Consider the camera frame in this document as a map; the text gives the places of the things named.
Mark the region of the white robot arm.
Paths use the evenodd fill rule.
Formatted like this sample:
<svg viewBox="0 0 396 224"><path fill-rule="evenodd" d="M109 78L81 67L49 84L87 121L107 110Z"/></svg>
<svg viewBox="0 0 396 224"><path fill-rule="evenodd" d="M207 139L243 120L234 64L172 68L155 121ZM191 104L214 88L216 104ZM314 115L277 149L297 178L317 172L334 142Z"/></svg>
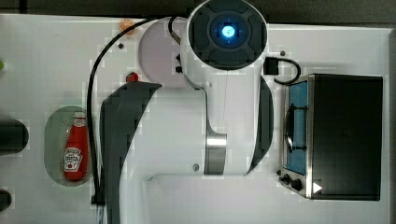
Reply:
<svg viewBox="0 0 396 224"><path fill-rule="evenodd" d="M102 103L106 224L149 224L157 175L246 175L273 138L267 24L245 0L206 0L180 35L188 85L128 82Z"/></svg>

